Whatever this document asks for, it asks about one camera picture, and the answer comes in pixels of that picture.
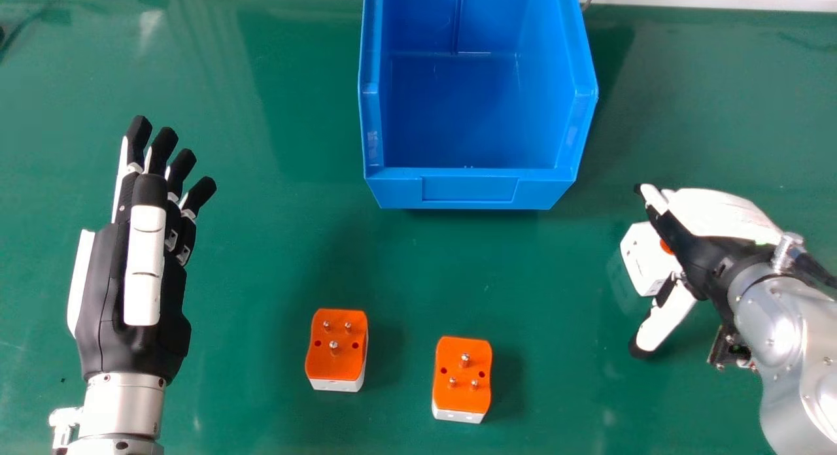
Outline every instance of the blue storage bin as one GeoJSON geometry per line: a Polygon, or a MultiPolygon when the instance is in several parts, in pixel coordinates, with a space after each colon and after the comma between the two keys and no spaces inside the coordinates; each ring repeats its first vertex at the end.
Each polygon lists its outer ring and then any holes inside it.
{"type": "Polygon", "coordinates": [[[358,95],[382,208],[548,210],[598,85],[578,0],[364,0],[358,95]]]}

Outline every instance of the robotic arm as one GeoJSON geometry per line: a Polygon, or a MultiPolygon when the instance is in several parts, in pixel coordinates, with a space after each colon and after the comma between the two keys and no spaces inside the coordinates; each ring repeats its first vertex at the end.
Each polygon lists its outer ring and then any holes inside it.
{"type": "Polygon", "coordinates": [[[837,280],[752,202],[714,190],[637,186],[649,222],[621,249],[651,310],[631,355],[651,357],[697,301],[721,329],[709,363],[762,377],[761,423],[777,455],[837,453],[837,303],[814,288],[837,280]]]}
{"type": "Polygon", "coordinates": [[[168,158],[177,134],[137,116],[122,139],[111,222],[83,229],[69,289],[67,325],[78,345],[83,407],[53,411],[53,455],[160,455],[165,389],[186,357],[185,265],[200,207],[215,193],[201,178],[182,195],[195,164],[188,149],[168,158]]]}

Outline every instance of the green tabletop surface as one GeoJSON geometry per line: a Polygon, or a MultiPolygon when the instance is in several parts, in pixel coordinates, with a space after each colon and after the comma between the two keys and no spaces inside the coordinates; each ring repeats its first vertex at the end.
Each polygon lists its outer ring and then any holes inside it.
{"type": "Polygon", "coordinates": [[[750,198],[837,270],[837,16],[595,6],[598,103],[546,212],[382,211],[362,178],[362,0],[0,0],[0,451],[47,453],[84,397],[65,313],[81,228],[110,218],[132,116],[212,175],[165,399],[167,453],[770,454],[761,383],[706,354],[702,303],[637,362],[619,258],[632,188],[750,198]],[[314,392],[320,307],[364,309],[364,389],[314,392]],[[434,420],[442,335],[488,339],[483,424],[434,420]]]}

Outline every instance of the orange button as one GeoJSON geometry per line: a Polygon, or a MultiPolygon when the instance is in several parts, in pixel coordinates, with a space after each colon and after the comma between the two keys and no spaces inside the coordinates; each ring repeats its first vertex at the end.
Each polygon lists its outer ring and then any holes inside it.
{"type": "Polygon", "coordinates": [[[436,345],[433,401],[446,411],[485,414],[491,405],[491,345],[443,336],[436,345]]]}
{"type": "Polygon", "coordinates": [[[359,380],[367,354],[366,314],[352,309],[318,309],[311,321],[305,374],[317,380],[359,380]]]}

